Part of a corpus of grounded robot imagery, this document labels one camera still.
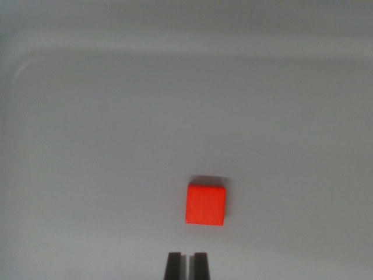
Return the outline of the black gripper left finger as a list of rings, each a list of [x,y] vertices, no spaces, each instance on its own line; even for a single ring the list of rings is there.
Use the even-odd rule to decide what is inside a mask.
[[[167,257],[164,280],[186,280],[186,255],[181,252],[170,252]]]

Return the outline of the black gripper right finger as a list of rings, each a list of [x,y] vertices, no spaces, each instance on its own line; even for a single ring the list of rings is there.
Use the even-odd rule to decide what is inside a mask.
[[[189,278],[191,280],[210,280],[207,253],[198,252],[189,258]]]

